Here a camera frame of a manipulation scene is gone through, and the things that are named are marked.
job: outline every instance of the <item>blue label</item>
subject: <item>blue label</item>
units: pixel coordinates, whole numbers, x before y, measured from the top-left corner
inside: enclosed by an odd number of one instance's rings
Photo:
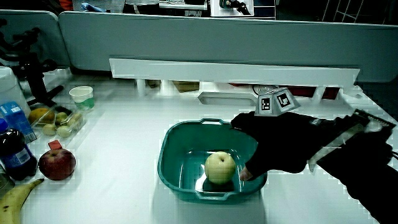
[[[27,145],[25,145],[20,152],[1,156],[0,159],[6,168],[16,168],[24,165],[31,157],[32,154]]]

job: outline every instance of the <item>plastic bottle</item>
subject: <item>plastic bottle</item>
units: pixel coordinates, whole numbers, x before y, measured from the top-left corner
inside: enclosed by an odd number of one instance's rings
[[[14,180],[34,176],[37,159],[25,144],[24,135],[17,129],[8,129],[8,124],[0,118],[0,160],[6,173]]]

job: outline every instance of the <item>white bottle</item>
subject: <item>white bottle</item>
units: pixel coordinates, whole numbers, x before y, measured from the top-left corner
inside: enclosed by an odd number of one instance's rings
[[[15,101],[24,111],[27,118],[30,108],[18,85],[18,79],[9,67],[0,66],[0,105]]]

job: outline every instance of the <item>gloved hand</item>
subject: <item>gloved hand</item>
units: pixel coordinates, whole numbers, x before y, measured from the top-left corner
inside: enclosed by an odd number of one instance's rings
[[[231,121],[232,127],[252,136],[258,145],[240,178],[252,180],[269,170],[301,172],[322,146],[360,122],[367,121],[353,116],[330,121],[291,112],[276,117],[241,113]]]

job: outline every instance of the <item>red apple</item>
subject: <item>red apple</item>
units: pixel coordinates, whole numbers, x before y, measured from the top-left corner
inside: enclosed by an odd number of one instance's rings
[[[75,170],[75,156],[66,149],[52,149],[39,159],[39,170],[50,180],[63,180]]]

